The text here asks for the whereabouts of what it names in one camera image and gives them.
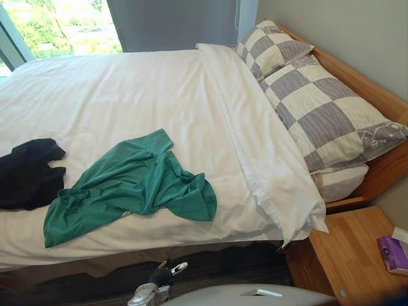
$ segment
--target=wooden headboard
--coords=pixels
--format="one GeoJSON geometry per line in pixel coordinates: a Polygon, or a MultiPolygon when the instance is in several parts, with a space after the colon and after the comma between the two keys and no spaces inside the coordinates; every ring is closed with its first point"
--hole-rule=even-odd
{"type": "MultiPolygon", "coordinates": [[[[309,43],[281,24],[277,25],[294,40],[309,43]]],[[[315,48],[312,53],[327,71],[373,105],[386,118],[408,126],[408,104],[321,49],[315,48]]],[[[340,208],[354,208],[371,201],[406,175],[408,173],[408,141],[367,164],[369,170],[363,183],[348,199],[328,203],[326,206],[328,213],[340,208]]]]}

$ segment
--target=white duvet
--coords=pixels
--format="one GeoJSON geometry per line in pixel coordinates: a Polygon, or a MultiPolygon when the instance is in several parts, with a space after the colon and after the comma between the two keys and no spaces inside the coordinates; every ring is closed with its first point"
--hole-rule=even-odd
{"type": "Polygon", "coordinates": [[[166,209],[123,217],[51,249],[48,207],[0,212],[0,270],[133,250],[245,240],[303,239],[325,230],[325,208],[289,133],[231,49],[33,61],[0,83],[0,156],[35,138],[66,152],[65,187],[121,140],[163,128],[182,167],[204,172],[217,196],[212,222],[166,209]]]}

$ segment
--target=clothing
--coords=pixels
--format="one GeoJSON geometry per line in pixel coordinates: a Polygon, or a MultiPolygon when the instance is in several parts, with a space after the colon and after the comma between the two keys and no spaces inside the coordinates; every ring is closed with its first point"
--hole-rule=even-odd
{"type": "Polygon", "coordinates": [[[65,168],[51,168],[65,151],[54,139],[35,139],[0,157],[0,209],[32,210],[48,205],[64,188],[65,168]]]}
{"type": "Polygon", "coordinates": [[[211,221],[217,200],[204,173],[184,171],[163,129],[120,142],[71,189],[59,192],[44,221],[45,247],[84,235],[126,212],[150,215],[161,207],[196,221],[211,221]]]}

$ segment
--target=purple tissue box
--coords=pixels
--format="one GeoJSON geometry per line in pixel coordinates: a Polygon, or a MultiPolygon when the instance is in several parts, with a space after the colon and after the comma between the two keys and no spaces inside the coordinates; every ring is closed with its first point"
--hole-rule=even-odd
{"type": "Polygon", "coordinates": [[[377,243],[387,270],[391,273],[408,275],[408,244],[391,236],[378,238],[377,243]]]}

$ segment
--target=green shirt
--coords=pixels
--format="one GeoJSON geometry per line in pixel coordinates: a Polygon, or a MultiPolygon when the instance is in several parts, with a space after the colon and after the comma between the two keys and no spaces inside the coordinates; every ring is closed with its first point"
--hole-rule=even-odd
{"type": "Polygon", "coordinates": [[[163,129],[120,142],[71,189],[59,191],[44,220],[45,247],[67,242],[121,218],[161,207],[195,221],[211,221],[217,200],[204,173],[184,171],[163,129]]]}

